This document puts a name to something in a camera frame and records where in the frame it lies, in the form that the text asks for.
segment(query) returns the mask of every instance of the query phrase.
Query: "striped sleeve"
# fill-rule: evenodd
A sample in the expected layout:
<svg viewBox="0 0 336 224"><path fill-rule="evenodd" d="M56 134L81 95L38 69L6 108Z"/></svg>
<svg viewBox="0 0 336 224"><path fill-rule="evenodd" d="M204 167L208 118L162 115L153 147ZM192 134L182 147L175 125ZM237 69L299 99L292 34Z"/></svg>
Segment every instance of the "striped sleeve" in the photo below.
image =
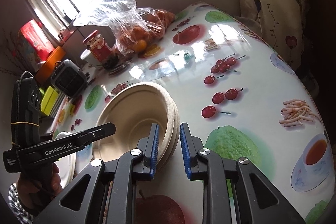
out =
<svg viewBox="0 0 336 224"><path fill-rule="evenodd" d="M16 183L13 183L8 191L9 207L21 224L31 224L34 217L24 210L20 204Z"/></svg>

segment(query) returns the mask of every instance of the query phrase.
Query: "metal screw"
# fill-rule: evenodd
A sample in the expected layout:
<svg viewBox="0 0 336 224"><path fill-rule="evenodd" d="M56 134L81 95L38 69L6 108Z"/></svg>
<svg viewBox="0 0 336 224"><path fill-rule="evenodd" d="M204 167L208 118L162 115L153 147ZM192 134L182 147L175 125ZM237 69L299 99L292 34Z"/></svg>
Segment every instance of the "metal screw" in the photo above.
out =
<svg viewBox="0 0 336 224"><path fill-rule="evenodd" d="M138 149L138 148L135 148L135 149L131 150L131 155L133 155L133 156L137 156L137 155L140 155L140 154L141 154L141 150Z"/></svg>
<svg viewBox="0 0 336 224"><path fill-rule="evenodd" d="M102 163L102 160L100 160L100 159L94 159L91 162L91 165L94 166L94 167L97 167L97 166L101 165L101 163Z"/></svg>
<svg viewBox="0 0 336 224"><path fill-rule="evenodd" d="M201 148L201 149L199 150L199 152L200 152L202 155L208 155L208 154L210 154L210 150L207 149L207 148Z"/></svg>
<svg viewBox="0 0 336 224"><path fill-rule="evenodd" d="M246 157L240 157L239 162L243 165L249 164L250 160Z"/></svg>

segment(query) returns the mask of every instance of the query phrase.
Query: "orange container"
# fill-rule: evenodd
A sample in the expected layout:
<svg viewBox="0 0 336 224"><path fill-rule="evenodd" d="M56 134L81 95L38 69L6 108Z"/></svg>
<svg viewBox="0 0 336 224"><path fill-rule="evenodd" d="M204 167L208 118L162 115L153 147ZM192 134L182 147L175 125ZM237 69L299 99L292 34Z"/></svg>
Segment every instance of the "orange container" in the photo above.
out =
<svg viewBox="0 0 336 224"><path fill-rule="evenodd" d="M60 46L51 53L35 76L35 79L39 84L43 85L46 82L55 69L55 63L61 61L65 54L65 51Z"/></svg>

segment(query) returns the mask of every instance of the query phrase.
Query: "white mug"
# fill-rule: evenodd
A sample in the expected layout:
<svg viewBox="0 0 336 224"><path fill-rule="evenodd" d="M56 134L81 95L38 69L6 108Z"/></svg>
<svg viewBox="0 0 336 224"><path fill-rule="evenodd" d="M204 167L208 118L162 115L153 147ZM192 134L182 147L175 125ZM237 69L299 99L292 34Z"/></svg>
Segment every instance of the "white mug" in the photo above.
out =
<svg viewBox="0 0 336 224"><path fill-rule="evenodd" d="M90 50L85 50L82 55L81 59L88 62L92 66L94 66L96 69L102 68L102 64L99 62L98 59L95 59L92 52Z"/></svg>

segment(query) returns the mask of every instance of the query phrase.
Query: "glossy tablecloth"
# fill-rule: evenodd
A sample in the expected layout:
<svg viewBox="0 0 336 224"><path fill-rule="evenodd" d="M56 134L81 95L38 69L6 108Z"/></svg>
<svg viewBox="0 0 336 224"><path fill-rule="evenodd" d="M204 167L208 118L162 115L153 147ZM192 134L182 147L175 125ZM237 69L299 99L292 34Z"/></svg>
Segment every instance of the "glossy tablecloth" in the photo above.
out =
<svg viewBox="0 0 336 224"><path fill-rule="evenodd" d="M246 55L231 66L236 72L210 72L217 60L232 54L236 59ZM246 151L303 218L325 207L334 193L334 174L330 143L318 110L291 68L254 33L216 8L197 3L177 15L157 47L139 57L117 74L86 65L89 86L75 100L75 109L70 102L63 105L55 134L95 126L118 84L153 81L169 92L181 122L187 122L192 135L201 138L206 147L233 157ZM204 80L210 75L224 76L206 85ZM216 93L225 94L233 88L243 88L235 99L212 102ZM284 117L281 110L283 103L292 99L305 101L317 117L309 116L312 122L301 119L302 125L284 127L279 123ZM215 113L204 118L201 112L207 106L231 115ZM318 140L325 140L327 148L313 170L305 164L305 158ZM217 142L224 146L214 147ZM91 146L78 152L76 171L80 172L91 158ZM202 222L203 184L187 179L180 143L154 181L139 183L139 189L145 196L172 198L175 202L170 203L171 209L182 210L184 223Z"/></svg>

